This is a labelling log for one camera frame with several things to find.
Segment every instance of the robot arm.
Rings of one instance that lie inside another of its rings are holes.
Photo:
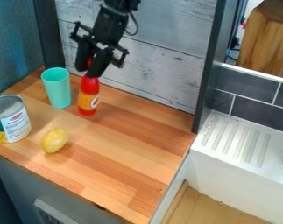
[[[104,0],[93,28],[80,22],[75,23],[70,38],[78,43],[75,68],[79,72],[88,70],[88,77],[100,77],[110,63],[122,67],[129,51],[118,43],[124,32],[131,36],[137,34],[138,24],[132,11],[138,9],[140,2],[141,0]],[[136,25],[134,33],[126,30],[130,16]],[[80,28],[88,35],[79,36]],[[121,53],[120,58],[115,57],[115,50]]]

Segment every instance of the can label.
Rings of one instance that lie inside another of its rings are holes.
[[[79,106],[84,110],[94,110],[98,104],[98,94],[85,94],[82,91],[79,93]]]
[[[26,137],[31,123],[25,107],[9,117],[0,119],[0,143],[14,143]]]

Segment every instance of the bottle label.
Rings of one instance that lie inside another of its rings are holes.
[[[84,110],[94,110],[98,104],[98,94],[85,94],[80,90],[79,107]]]

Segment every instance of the can lid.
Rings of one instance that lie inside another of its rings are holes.
[[[0,119],[17,113],[23,105],[23,99],[18,95],[0,94]]]

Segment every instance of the wooden floor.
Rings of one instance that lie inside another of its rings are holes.
[[[163,224],[269,224],[226,206],[183,184],[169,207]]]

